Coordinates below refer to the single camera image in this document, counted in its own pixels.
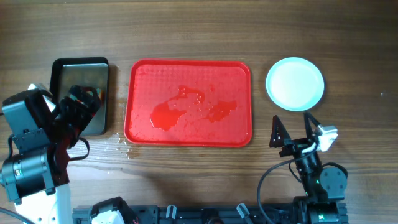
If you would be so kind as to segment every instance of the wooden table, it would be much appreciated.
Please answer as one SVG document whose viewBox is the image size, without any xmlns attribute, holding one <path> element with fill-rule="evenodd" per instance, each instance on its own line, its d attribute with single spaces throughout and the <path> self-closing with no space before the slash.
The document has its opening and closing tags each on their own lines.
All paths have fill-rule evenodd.
<svg viewBox="0 0 398 224">
<path fill-rule="evenodd" d="M 109 128 L 88 138 L 87 159 L 68 166 L 72 207 L 117 196 L 130 205 L 254 205 L 260 176 L 286 159 L 268 146 L 272 116 L 280 116 L 293 138 L 305 134 L 302 113 L 279 108 L 264 89 L 270 67 L 295 56 L 312 61 L 325 78 L 324 98 L 311 112 L 339 129 L 332 149 L 320 157 L 349 171 L 350 223 L 398 222 L 396 2 L 75 1 L 0 4 L 1 101 L 30 83 L 49 86 L 58 58 L 104 56 L 111 64 Z M 123 134 L 127 86 L 140 58 L 246 63 L 252 71 L 252 141 L 240 149 L 129 143 Z M 0 129 L 3 161 L 11 133 L 3 116 Z M 70 153 L 84 151 L 78 144 Z M 264 202 L 291 202 L 303 194 L 287 167 L 275 170 L 262 188 Z M 0 206 L 13 209 L 3 189 Z"/>
</svg>

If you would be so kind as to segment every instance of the black plastic container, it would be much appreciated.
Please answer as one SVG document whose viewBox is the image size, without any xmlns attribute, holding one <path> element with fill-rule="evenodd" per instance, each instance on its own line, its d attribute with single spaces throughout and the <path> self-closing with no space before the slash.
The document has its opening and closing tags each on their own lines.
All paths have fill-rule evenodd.
<svg viewBox="0 0 398 224">
<path fill-rule="evenodd" d="M 104 57 L 60 58 L 52 65 L 50 92 L 58 103 L 72 85 L 90 86 L 104 92 L 103 104 L 82 135 L 99 135 L 106 131 L 109 90 L 109 63 Z"/>
</svg>

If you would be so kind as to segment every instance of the plastic tray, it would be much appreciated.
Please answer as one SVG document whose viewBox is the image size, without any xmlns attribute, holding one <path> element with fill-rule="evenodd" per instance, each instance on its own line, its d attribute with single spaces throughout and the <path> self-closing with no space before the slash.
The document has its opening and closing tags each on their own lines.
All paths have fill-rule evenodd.
<svg viewBox="0 0 398 224">
<path fill-rule="evenodd" d="M 140 60 L 124 135 L 136 144 L 241 147 L 252 136 L 251 74 L 241 62 Z"/>
</svg>

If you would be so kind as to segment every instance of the white plate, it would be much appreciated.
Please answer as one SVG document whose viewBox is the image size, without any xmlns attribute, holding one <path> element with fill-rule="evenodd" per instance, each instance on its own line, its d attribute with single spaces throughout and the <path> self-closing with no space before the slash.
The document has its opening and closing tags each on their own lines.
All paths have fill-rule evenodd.
<svg viewBox="0 0 398 224">
<path fill-rule="evenodd" d="M 305 111 L 322 97 L 325 83 L 319 69 L 297 57 L 285 58 L 271 67 L 266 79 L 269 97 L 290 111 Z"/>
</svg>

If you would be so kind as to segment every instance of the white robot part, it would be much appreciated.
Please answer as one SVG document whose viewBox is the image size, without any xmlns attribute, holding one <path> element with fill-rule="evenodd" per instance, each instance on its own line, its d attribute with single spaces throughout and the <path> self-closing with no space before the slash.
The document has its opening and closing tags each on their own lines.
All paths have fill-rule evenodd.
<svg viewBox="0 0 398 224">
<path fill-rule="evenodd" d="M 69 184 L 56 187 L 55 190 L 52 195 L 41 191 L 23 197 L 22 203 L 15 206 L 17 213 L 38 224 L 73 223 Z"/>
<path fill-rule="evenodd" d="M 98 214 L 91 221 L 92 224 L 124 224 L 123 217 L 119 210 L 107 211 Z"/>
<path fill-rule="evenodd" d="M 317 128 L 315 128 L 315 134 L 318 136 L 317 150 L 322 152 L 326 152 L 327 150 L 329 150 L 330 146 L 333 144 L 338 136 L 337 131 L 337 128 L 333 125 L 325 127 L 323 127 L 322 125 L 318 125 Z M 312 152 L 315 148 L 315 145 L 316 144 L 312 144 L 312 146 L 304 149 L 302 152 Z"/>
<path fill-rule="evenodd" d="M 29 85 L 28 90 L 33 90 L 33 89 L 40 89 L 40 90 L 45 90 L 49 93 L 51 93 L 46 87 L 43 86 L 43 84 L 39 83 L 32 83 Z M 43 96 L 45 103 L 47 104 L 47 106 L 49 107 L 50 111 L 52 112 L 55 109 L 55 104 L 51 102 L 51 98 L 47 97 L 47 96 Z"/>
</svg>

